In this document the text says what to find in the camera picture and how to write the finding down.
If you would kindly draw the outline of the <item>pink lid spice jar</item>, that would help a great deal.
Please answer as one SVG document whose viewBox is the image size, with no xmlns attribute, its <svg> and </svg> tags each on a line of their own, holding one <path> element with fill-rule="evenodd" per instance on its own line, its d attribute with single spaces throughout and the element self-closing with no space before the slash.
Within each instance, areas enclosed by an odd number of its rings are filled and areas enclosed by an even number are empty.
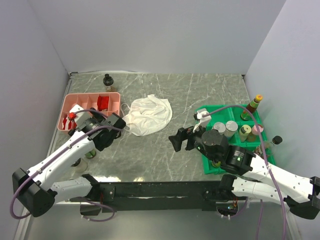
<svg viewBox="0 0 320 240">
<path fill-rule="evenodd" d="M 256 142 L 259 139 L 258 130 L 260 130 L 260 132 L 262 133 L 264 131 L 264 127 L 261 124 L 259 124 L 258 126 L 254 125 L 251 128 L 251 132 L 247 136 L 246 141 L 250 143 Z"/>
</svg>

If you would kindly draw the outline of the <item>black cap spice jar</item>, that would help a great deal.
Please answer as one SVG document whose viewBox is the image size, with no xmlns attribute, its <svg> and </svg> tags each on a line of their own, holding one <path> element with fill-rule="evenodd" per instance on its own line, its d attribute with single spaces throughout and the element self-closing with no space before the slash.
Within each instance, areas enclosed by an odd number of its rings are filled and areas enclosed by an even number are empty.
<svg viewBox="0 0 320 240">
<path fill-rule="evenodd" d="M 103 84 L 105 86 L 106 92 L 116 92 L 116 88 L 114 87 L 114 79 L 106 73 L 103 78 Z"/>
</svg>

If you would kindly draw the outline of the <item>red sauce bottle yellow cap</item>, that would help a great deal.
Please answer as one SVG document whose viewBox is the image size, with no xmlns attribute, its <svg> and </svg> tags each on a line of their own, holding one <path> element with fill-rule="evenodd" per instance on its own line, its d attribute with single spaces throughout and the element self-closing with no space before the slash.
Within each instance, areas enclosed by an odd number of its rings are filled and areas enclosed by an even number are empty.
<svg viewBox="0 0 320 240">
<path fill-rule="evenodd" d="M 257 110 L 262 100 L 263 96 L 261 94 L 257 94 L 255 98 L 245 107 L 246 110 L 243 110 L 243 112 L 240 115 L 240 118 L 243 121 L 250 120 L 252 118 L 251 115 Z"/>
</svg>

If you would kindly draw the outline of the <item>dark sauce bottle black cap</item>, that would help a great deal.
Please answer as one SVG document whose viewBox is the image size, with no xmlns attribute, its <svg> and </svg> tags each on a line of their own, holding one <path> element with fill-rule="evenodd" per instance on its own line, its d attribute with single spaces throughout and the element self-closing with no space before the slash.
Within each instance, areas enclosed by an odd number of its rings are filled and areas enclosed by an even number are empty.
<svg viewBox="0 0 320 240">
<path fill-rule="evenodd" d="M 275 137 L 272 138 L 272 140 L 270 141 L 267 140 L 261 143 L 259 146 L 255 148 L 253 152 L 264 159 L 264 155 L 263 155 L 263 149 L 264 149 L 266 153 L 266 158 L 268 159 L 270 156 L 274 154 L 276 150 L 275 149 L 276 146 L 278 146 L 282 142 L 283 142 L 283 138 L 279 135 L 276 135 Z"/>
</svg>

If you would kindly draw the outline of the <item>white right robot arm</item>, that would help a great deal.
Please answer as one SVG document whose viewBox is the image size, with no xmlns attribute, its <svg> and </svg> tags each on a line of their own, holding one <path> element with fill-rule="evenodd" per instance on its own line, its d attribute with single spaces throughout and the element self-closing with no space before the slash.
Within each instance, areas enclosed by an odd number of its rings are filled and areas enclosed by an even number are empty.
<svg viewBox="0 0 320 240">
<path fill-rule="evenodd" d="M 320 179 L 316 176 L 302 177 L 266 163 L 252 151 L 230 144 L 217 130 L 180 128 L 168 139 L 176 152 L 186 141 L 187 151 L 195 149 L 209 161 L 220 163 L 226 171 L 219 183 L 224 199 L 246 197 L 273 202 L 307 220 L 315 219 L 320 212 Z"/>
</svg>

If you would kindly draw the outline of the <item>silver lid blue label jar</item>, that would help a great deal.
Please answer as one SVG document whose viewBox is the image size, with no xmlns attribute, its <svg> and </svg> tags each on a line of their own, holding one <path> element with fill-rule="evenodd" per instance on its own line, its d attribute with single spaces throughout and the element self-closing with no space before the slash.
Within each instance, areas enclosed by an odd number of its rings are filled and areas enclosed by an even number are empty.
<svg viewBox="0 0 320 240">
<path fill-rule="evenodd" d="M 238 124 L 233 120 L 229 120 L 225 124 L 224 136 L 230 139 L 237 132 L 237 130 Z"/>
</svg>

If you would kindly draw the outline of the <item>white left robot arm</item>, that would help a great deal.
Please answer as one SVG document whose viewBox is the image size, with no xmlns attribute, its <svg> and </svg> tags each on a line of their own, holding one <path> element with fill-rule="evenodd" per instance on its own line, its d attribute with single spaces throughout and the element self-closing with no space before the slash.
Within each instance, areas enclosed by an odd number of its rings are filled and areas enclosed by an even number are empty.
<svg viewBox="0 0 320 240">
<path fill-rule="evenodd" d="M 27 217 L 40 217 L 56 203 L 74 198 L 94 201 L 100 197 L 100 183 L 90 174 L 67 181 L 57 179 L 85 154 L 109 147 L 120 136 L 126 122 L 116 113 L 106 116 L 77 104 L 69 111 L 68 118 L 76 124 L 69 140 L 37 165 L 28 170 L 19 168 L 12 174 L 13 198 L 9 211 L 13 218 L 24 218 L 14 213 L 15 200 L 28 210 Z"/>
</svg>

